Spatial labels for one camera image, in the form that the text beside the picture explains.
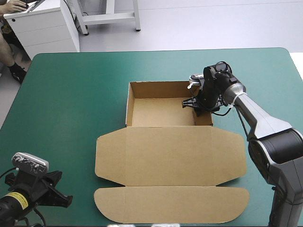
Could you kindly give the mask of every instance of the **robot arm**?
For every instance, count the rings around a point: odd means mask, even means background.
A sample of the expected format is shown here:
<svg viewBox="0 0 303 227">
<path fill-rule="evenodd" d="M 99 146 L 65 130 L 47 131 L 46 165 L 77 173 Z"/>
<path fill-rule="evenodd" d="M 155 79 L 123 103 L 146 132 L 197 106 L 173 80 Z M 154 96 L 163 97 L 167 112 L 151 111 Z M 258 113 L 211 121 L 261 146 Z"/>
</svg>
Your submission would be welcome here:
<svg viewBox="0 0 303 227">
<path fill-rule="evenodd" d="M 227 63 L 208 66 L 203 75 L 191 77 L 189 88 L 198 85 L 199 92 L 183 101 L 183 107 L 193 107 L 197 113 L 201 110 L 214 113 L 222 105 L 237 109 L 239 117 L 242 115 L 250 126 L 246 132 L 250 157 L 266 182 L 274 186 L 269 226 L 297 227 L 303 207 L 302 134 L 249 98 L 245 86 Z"/>
</svg>

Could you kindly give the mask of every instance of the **green tabletop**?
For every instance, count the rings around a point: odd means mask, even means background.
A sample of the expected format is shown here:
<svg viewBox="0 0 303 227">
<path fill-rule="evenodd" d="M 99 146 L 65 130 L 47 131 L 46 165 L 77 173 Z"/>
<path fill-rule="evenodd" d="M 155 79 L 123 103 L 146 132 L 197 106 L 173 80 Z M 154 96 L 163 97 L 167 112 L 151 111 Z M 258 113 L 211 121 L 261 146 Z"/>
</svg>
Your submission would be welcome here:
<svg viewBox="0 0 303 227">
<path fill-rule="evenodd" d="M 113 223 L 93 199 L 96 189 L 117 186 L 95 175 L 96 139 L 125 126 L 128 83 L 188 80 L 218 61 L 231 65 L 249 96 L 267 112 L 303 131 L 303 82 L 282 48 L 40 54 L 0 130 L 0 173 L 12 167 L 10 159 L 16 152 L 48 160 L 50 171 L 63 171 L 57 188 L 74 196 L 67 209 L 40 209 L 49 225 Z M 214 125 L 244 136 L 235 110 L 226 117 L 214 116 Z M 249 205 L 240 217 L 222 226 L 268 223 L 273 191 L 248 154 L 247 163 L 247 174 L 224 186 L 248 189 Z M 7 188 L 2 180 L 0 196 Z"/>
</svg>

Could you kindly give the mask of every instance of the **gray floor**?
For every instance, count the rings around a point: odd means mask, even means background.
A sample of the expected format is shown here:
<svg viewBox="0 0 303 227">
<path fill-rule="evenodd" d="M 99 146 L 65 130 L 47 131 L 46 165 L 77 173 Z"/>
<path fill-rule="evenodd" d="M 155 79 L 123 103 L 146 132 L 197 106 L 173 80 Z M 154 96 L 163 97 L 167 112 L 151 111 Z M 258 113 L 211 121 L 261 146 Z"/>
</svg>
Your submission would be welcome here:
<svg viewBox="0 0 303 227">
<path fill-rule="evenodd" d="M 303 52 L 303 0 L 138 0 L 141 32 L 134 23 L 89 27 L 80 35 L 83 52 L 284 47 Z M 98 14 L 102 0 L 82 0 Z M 116 0 L 116 12 L 132 10 Z M 24 67 L 29 62 L 21 61 Z M 0 126 L 19 85 L 7 69 L 0 77 Z"/>
</svg>

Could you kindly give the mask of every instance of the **cardboard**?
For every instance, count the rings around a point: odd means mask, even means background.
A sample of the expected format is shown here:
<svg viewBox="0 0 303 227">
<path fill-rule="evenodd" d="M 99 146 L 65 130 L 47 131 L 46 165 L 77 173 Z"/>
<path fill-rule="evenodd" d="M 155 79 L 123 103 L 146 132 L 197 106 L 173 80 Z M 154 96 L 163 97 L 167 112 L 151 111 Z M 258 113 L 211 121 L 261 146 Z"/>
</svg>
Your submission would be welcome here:
<svg viewBox="0 0 303 227">
<path fill-rule="evenodd" d="M 228 187 L 119 187 L 95 192 L 98 209 L 120 223 L 223 223 L 237 218 L 249 192 Z"/>
<path fill-rule="evenodd" d="M 127 127 L 97 140 L 96 175 L 125 186 L 211 186 L 246 173 L 240 135 L 212 126 Z"/>
<path fill-rule="evenodd" d="M 211 113 L 198 117 L 192 108 L 182 108 L 182 101 L 192 96 L 187 86 L 188 81 L 130 83 L 126 125 L 213 125 Z"/>
<path fill-rule="evenodd" d="M 247 190 L 219 187 L 246 173 L 244 140 L 182 108 L 188 81 L 132 82 L 126 128 L 97 140 L 96 175 L 126 187 L 98 189 L 95 203 L 122 223 L 222 223 L 239 216 Z"/>
</svg>

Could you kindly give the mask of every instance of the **desk drawer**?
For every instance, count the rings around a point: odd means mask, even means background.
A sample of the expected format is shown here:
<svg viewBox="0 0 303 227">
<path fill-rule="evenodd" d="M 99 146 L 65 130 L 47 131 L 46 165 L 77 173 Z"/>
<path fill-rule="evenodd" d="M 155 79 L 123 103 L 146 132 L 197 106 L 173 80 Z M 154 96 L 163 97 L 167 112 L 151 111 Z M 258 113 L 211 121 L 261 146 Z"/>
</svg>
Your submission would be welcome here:
<svg viewBox="0 0 303 227">
<path fill-rule="evenodd" d="M 16 33 L 24 47 L 71 39 L 67 26 L 50 27 L 29 32 Z"/>
<path fill-rule="evenodd" d="M 15 33 L 65 25 L 61 11 L 11 18 L 7 21 Z"/>
<path fill-rule="evenodd" d="M 34 46 L 26 46 L 24 49 L 31 59 L 33 59 L 34 56 L 39 53 L 77 52 L 77 48 L 72 39 Z"/>
</svg>

